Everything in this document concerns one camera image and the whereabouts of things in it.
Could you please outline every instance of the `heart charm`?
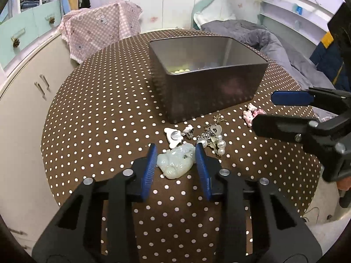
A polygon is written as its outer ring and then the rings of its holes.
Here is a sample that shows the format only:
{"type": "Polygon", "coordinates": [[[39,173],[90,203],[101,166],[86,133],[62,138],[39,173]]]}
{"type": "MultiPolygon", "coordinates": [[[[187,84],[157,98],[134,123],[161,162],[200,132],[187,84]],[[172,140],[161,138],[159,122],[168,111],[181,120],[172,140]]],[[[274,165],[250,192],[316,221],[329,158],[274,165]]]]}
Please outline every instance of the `heart charm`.
{"type": "Polygon", "coordinates": [[[212,124],[210,129],[215,135],[220,135],[222,133],[222,127],[218,124],[212,124]]]}
{"type": "Polygon", "coordinates": [[[170,143],[170,149],[175,148],[183,140],[183,137],[180,134],[180,130],[165,128],[163,130],[166,133],[168,142],[170,143]]]}

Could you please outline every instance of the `gray blanket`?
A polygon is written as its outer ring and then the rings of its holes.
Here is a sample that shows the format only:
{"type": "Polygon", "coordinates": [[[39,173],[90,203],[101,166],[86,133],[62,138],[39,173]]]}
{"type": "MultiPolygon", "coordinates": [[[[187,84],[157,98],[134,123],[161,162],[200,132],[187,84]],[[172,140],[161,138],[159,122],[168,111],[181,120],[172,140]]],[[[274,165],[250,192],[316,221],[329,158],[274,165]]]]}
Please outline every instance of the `gray blanket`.
{"type": "MultiPolygon", "coordinates": [[[[322,87],[334,89],[333,84],[312,62],[287,43],[274,35],[266,27],[244,20],[212,21],[203,24],[204,31],[222,36],[230,36],[242,43],[252,46],[283,67],[300,85],[301,89],[322,87]]],[[[329,119],[333,114],[313,108],[321,121],[329,119]]]]}

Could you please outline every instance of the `pink checkered cloth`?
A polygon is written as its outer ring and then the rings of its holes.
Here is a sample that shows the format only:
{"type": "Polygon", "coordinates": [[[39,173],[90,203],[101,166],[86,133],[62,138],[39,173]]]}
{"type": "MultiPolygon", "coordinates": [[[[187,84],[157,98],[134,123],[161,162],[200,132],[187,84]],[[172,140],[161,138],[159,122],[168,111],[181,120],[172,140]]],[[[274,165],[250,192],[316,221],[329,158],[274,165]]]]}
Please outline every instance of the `pink checkered cloth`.
{"type": "Polygon", "coordinates": [[[68,43],[71,58],[82,63],[111,43],[139,34],[141,13],[138,5],[117,0],[99,8],[67,13],[62,17],[57,32],[68,43]]]}

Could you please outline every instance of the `silver rivet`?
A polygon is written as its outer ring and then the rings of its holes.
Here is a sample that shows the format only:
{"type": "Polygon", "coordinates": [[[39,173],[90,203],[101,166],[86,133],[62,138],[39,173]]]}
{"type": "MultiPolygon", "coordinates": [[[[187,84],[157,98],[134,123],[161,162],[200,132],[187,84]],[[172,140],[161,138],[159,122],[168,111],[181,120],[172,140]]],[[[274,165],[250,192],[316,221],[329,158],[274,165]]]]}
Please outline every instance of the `silver rivet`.
{"type": "Polygon", "coordinates": [[[123,175],[124,176],[132,176],[133,173],[134,173],[134,171],[132,169],[123,170],[123,175]]]}
{"type": "Polygon", "coordinates": [[[298,134],[295,135],[295,141],[296,141],[296,142],[300,142],[301,139],[302,139],[302,137],[301,137],[301,134],[300,134],[300,133],[298,133],[298,134]]]}
{"type": "Polygon", "coordinates": [[[309,121],[308,125],[312,128],[316,128],[319,125],[319,122],[317,121],[309,121]]]}
{"type": "Polygon", "coordinates": [[[219,173],[222,176],[228,176],[230,174],[230,171],[228,169],[221,169],[219,173]]]}
{"type": "Polygon", "coordinates": [[[94,180],[90,177],[83,180],[84,185],[90,185],[94,180]]]}
{"type": "Polygon", "coordinates": [[[337,144],[335,144],[335,150],[336,150],[336,152],[338,152],[340,154],[345,154],[346,147],[343,143],[338,142],[337,144]]]}
{"type": "Polygon", "coordinates": [[[260,179],[260,183],[264,186],[268,185],[269,184],[269,180],[267,178],[261,178],[260,179]]]}

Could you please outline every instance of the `polka dot tablecloth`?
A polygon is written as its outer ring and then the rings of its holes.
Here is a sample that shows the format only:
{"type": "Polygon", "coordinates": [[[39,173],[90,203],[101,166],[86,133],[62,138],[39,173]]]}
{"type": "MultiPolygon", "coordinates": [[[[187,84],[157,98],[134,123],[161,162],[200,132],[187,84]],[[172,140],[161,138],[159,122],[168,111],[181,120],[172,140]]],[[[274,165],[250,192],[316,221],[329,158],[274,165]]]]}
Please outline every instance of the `polka dot tablecloth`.
{"type": "MultiPolygon", "coordinates": [[[[42,155],[48,183],[61,205],[85,177],[111,178],[134,159],[146,155],[149,144],[158,152],[168,149],[165,127],[194,134],[213,123],[213,114],[170,125],[153,91],[148,42],[152,39],[214,35],[201,31],[165,30],[141,34],[112,44],[76,68],[57,92],[47,115],[42,155]]],[[[274,90],[298,90],[299,86],[280,66],[269,66],[252,102],[269,114],[313,116],[311,107],[275,106],[274,90]]],[[[259,138],[242,119],[249,102],[220,113],[222,135],[227,142],[222,167],[243,178],[261,177],[274,182],[302,215],[314,195],[320,164],[301,145],[259,138]]],[[[212,155],[211,149],[205,149],[212,155]]],[[[252,251],[249,205],[247,252],[252,251]]],[[[136,241],[141,262],[212,262],[220,226],[220,203],[207,202],[196,167],[176,180],[155,170],[150,196],[133,204],[136,241]]],[[[101,252],[107,254],[106,215],[103,214],[101,252]]]]}

